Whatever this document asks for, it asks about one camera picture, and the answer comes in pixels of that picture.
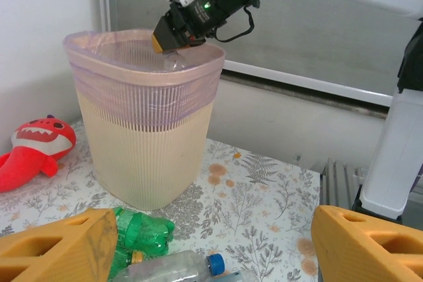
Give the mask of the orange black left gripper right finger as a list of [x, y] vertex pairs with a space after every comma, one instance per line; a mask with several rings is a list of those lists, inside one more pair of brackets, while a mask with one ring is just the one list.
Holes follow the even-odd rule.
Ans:
[[422, 281], [422, 231], [331, 205], [311, 238], [324, 281]]

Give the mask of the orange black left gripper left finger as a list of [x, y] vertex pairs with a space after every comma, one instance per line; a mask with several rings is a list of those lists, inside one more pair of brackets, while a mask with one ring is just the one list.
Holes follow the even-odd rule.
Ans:
[[1, 238], [2, 281], [107, 281], [118, 237], [112, 209]]

